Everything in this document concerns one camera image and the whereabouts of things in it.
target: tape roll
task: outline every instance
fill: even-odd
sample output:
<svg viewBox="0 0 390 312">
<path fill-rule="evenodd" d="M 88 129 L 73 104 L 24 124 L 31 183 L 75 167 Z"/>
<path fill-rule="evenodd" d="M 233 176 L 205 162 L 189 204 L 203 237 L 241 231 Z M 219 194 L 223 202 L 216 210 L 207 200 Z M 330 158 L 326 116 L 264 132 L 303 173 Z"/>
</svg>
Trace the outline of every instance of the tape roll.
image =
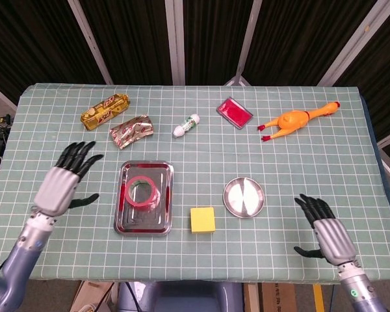
<svg viewBox="0 0 390 312">
<path fill-rule="evenodd" d="M 140 184 L 148 184 L 150 186 L 151 192 L 147 200 L 138 203 L 132 199 L 133 189 Z M 149 177 L 144 175 L 138 175 L 131 178 L 125 185 L 125 200 L 133 208 L 143 211 L 148 211 L 156 208 L 161 200 L 161 193 L 157 189 L 155 183 Z"/>
</svg>

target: orange rubber chicken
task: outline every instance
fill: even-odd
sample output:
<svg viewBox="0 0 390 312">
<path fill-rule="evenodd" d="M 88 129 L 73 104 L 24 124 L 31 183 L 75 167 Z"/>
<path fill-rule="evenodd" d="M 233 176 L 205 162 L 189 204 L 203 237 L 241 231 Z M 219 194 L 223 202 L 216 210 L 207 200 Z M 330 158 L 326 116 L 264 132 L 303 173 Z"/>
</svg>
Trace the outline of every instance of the orange rubber chicken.
<svg viewBox="0 0 390 312">
<path fill-rule="evenodd" d="M 296 131 L 299 128 L 304 127 L 308 121 L 315 117 L 327 116 L 338 111 L 340 104 L 339 102 L 331 102 L 326 104 L 320 109 L 311 110 L 307 112 L 305 110 L 292 110 L 291 112 L 286 112 L 285 114 L 280 115 L 276 119 L 273 119 L 271 122 L 265 123 L 257 127 L 257 130 L 263 130 L 272 125 L 278 125 L 280 130 L 279 132 L 273 135 L 264 135 L 261 140 L 266 142 L 272 138 L 282 137 L 283 135 L 289 135 L 293 131 Z"/>
</svg>

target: green grid tablecloth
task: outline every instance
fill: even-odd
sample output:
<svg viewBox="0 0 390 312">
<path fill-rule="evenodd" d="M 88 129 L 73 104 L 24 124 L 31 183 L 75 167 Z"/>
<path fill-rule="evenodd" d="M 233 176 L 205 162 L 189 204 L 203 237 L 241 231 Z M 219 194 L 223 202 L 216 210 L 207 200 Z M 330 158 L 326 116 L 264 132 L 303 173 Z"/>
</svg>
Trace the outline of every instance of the green grid tablecloth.
<svg viewBox="0 0 390 312">
<path fill-rule="evenodd" d="M 113 93 L 129 94 L 129 109 L 86 131 L 80 114 Z M 254 114 L 244 129 L 216 112 L 229 96 Z M 341 102 L 334 115 L 260 141 L 271 130 L 260 134 L 259 124 L 329 101 Z M 200 124 L 172 138 L 174 127 L 194 113 Z M 155 134 L 119 150 L 109 129 L 140 114 L 150 116 Z M 0 169 L 0 263 L 46 172 L 70 142 L 83 140 L 97 141 L 92 153 L 105 158 L 83 179 L 76 197 L 98 192 L 100 198 L 59 218 L 33 278 L 331 282 L 331 265 L 293 250 L 317 247 L 293 202 L 303 192 L 332 206 L 369 277 L 390 279 L 390 206 L 357 88 L 36 84 L 20 98 Z M 172 230 L 161 238 L 122 237 L 112 226 L 119 169 L 128 160 L 156 159 L 175 169 Z M 223 206 L 224 186 L 235 177 L 251 177 L 262 186 L 266 203 L 257 217 L 236 218 Z M 210 205 L 215 233 L 192 234 L 190 208 Z"/>
</svg>

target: small white bottle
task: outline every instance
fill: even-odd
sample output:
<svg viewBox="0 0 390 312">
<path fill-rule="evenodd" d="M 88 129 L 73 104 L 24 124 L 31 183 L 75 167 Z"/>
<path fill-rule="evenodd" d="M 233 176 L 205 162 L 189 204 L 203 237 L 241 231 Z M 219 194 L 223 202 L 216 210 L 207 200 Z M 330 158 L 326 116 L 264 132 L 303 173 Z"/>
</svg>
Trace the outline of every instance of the small white bottle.
<svg viewBox="0 0 390 312">
<path fill-rule="evenodd" d="M 198 125 L 199 122 L 200 122 L 200 117 L 197 114 L 192 114 L 192 115 L 190 115 L 190 117 L 188 117 L 185 120 L 184 123 L 177 126 L 175 128 L 174 132 L 172 132 L 172 134 L 175 138 L 182 137 L 185 134 L 185 132 L 187 132 L 189 129 L 192 129 L 196 125 Z"/>
</svg>

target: robotic hand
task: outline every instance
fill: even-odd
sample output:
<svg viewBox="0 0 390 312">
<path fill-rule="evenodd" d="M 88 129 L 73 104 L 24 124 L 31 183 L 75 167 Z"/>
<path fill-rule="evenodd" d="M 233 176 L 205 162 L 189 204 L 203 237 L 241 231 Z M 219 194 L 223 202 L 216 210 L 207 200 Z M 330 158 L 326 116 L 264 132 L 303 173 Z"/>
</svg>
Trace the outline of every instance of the robotic hand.
<svg viewBox="0 0 390 312">
<path fill-rule="evenodd" d="M 294 250 L 303 257 L 325 258 L 335 265 L 339 270 L 341 285 L 356 312 L 386 312 L 370 280 L 358 265 L 357 252 L 350 236 L 341 221 L 335 218 L 330 206 L 319 198 L 316 200 L 303 194 L 300 197 L 301 200 L 294 200 L 311 224 L 320 249 L 303 250 L 296 246 Z"/>
<path fill-rule="evenodd" d="M 94 202 L 99 194 L 82 200 L 73 200 L 75 189 L 90 167 L 103 155 L 95 155 L 84 162 L 86 154 L 95 145 L 90 142 L 73 143 L 50 169 L 34 198 L 36 209 L 28 219 L 9 257 L 0 266 L 0 312 L 13 312 L 22 303 L 29 276 L 40 253 L 51 235 L 56 217 L 68 208 Z"/>
</svg>

